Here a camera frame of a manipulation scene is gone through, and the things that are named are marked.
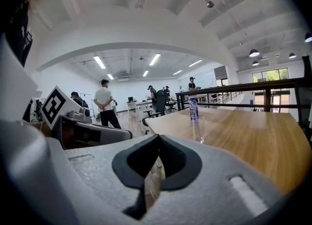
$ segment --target black metal railing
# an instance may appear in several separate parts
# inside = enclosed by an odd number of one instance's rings
[[[275,80],[275,81],[265,81],[265,82],[257,82],[257,83],[247,83],[247,84],[237,84],[237,85],[229,85],[222,87],[213,87],[206,89],[193,90],[188,92],[180,92],[176,93],[176,101],[178,110],[185,109],[185,104],[189,104],[187,100],[185,100],[185,96],[192,96],[197,94],[207,94],[207,103],[200,103],[198,105],[202,106],[229,106],[229,107],[250,107],[250,108],[264,108],[265,112],[271,112],[272,108],[297,108],[298,109],[298,118],[299,121],[301,119],[301,110],[302,109],[310,109],[311,105],[302,105],[300,104],[298,89],[299,87],[306,87],[308,82],[305,81],[304,78],[293,78],[293,79],[283,79],[283,80]],[[296,105],[274,105],[271,103],[271,90],[274,89],[287,89],[294,88],[295,96],[296,96]],[[264,105],[256,105],[256,104],[228,104],[228,103],[209,103],[209,94],[218,94],[218,93],[235,93],[235,92],[245,92],[245,91],[256,91],[256,90],[264,90]]]

